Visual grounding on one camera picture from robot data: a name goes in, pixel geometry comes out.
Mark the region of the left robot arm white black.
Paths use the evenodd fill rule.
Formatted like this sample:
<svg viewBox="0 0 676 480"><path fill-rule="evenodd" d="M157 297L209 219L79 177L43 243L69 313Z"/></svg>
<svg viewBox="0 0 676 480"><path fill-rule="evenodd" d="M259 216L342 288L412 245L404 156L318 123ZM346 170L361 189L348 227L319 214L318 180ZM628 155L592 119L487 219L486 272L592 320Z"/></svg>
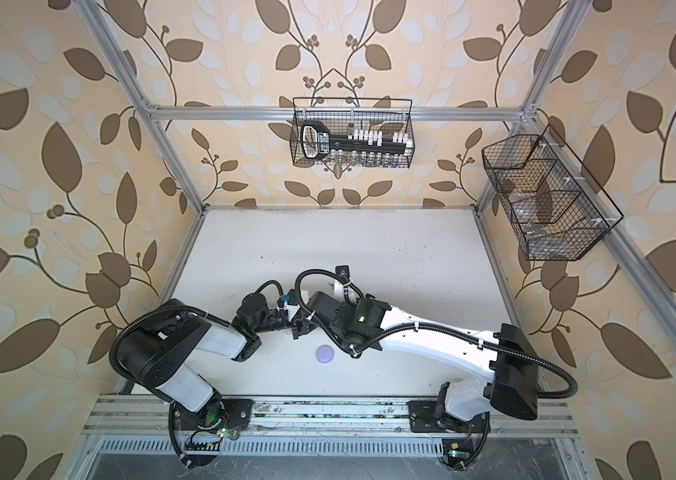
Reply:
<svg viewBox="0 0 676 480"><path fill-rule="evenodd" d="M221 395L188 365L193 352L244 362L262 345L262 333L289 331L297 339L315 329L301 313L294 293L269 280L244 297L230 322L171 299L120 332L108 358L122 378L197 413Z"/></svg>

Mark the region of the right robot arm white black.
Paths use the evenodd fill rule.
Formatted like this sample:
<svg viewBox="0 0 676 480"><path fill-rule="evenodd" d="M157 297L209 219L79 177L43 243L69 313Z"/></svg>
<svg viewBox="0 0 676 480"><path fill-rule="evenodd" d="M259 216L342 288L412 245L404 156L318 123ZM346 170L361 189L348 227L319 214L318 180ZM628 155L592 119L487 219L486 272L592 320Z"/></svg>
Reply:
<svg viewBox="0 0 676 480"><path fill-rule="evenodd" d="M389 350L465 371L466 379L440 387L432 413L439 429L459 432L474 422L487 425L494 411L534 421L539 401L568 399L578 391L574 377L538 357L511 324L497 331L468 330L422 319L325 269L299 273L293 293L305 321L354 359L368 350Z"/></svg>

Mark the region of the purple round earbud case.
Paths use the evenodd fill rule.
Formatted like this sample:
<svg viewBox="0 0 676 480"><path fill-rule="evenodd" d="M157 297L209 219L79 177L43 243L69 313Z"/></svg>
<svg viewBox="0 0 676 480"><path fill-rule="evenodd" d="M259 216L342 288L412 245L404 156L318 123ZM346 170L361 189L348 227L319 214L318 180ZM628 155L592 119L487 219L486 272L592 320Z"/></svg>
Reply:
<svg viewBox="0 0 676 480"><path fill-rule="evenodd" d="M328 364L335 358L335 353L332 347L321 345L315 352L315 358L321 364Z"/></svg>

